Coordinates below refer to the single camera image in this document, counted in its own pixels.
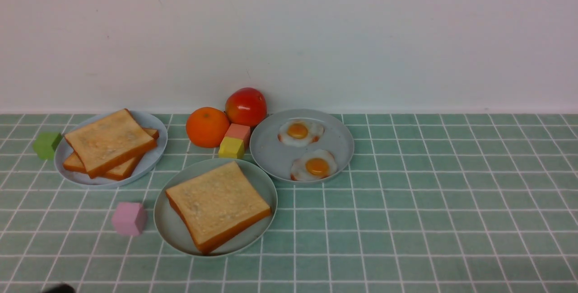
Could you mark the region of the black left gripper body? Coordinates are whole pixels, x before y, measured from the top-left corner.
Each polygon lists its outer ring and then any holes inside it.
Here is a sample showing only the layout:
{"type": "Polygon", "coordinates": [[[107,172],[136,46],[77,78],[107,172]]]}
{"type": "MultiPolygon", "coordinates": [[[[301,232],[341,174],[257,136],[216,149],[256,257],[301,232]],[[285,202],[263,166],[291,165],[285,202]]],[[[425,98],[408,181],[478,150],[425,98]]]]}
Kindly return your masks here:
{"type": "Polygon", "coordinates": [[[57,284],[44,289],[43,293],[76,293],[76,289],[69,284],[57,284]]]}

